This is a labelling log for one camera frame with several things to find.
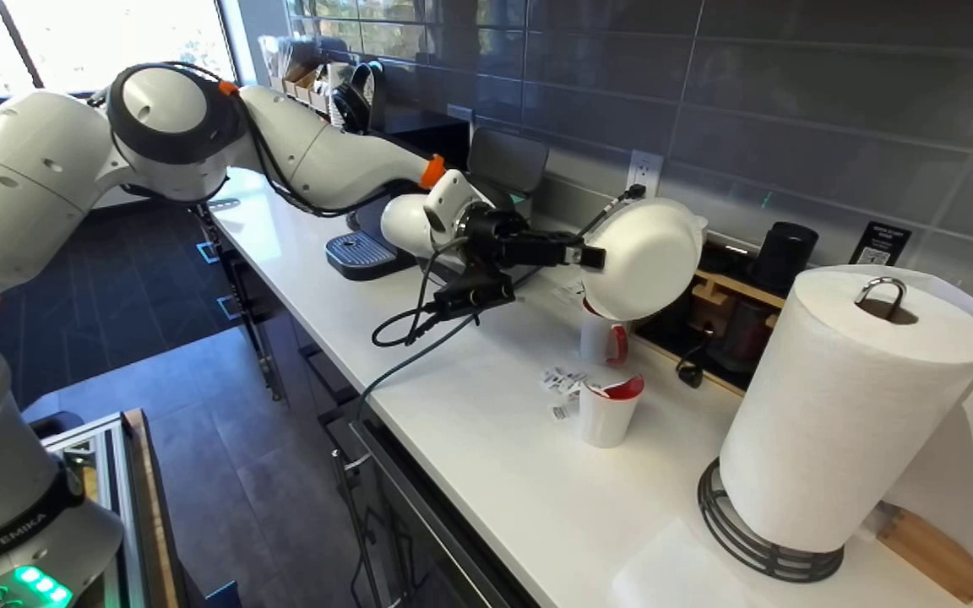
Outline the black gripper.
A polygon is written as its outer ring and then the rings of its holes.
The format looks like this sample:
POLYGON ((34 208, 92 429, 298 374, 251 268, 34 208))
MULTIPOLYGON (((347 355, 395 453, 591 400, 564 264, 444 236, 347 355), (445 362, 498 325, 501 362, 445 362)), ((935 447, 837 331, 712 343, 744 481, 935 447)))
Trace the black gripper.
POLYGON ((520 214, 477 205, 468 214, 463 264, 471 271, 501 273, 508 268, 558 268, 574 264, 604 271, 604 251, 577 242, 574 232, 533 230, 520 214))

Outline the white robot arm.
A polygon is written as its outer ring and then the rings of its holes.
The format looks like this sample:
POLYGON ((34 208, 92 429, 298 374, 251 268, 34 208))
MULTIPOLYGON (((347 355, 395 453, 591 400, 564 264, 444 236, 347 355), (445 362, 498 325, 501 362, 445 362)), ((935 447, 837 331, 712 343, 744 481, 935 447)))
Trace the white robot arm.
MULTIPOLYGON (((186 60, 132 63, 95 93, 28 91, 0 105, 0 298, 92 255, 104 276, 132 261, 186 264, 186 227, 233 169, 263 174, 301 214, 342 217, 392 185, 426 204, 426 246, 471 239, 484 268, 583 264, 604 252, 577 236, 533 232, 492 214, 441 154, 327 126, 271 88, 239 88, 186 60)), ((0 588, 68 608, 111 566, 126 527, 92 504, 25 423, 0 350, 0 588)))

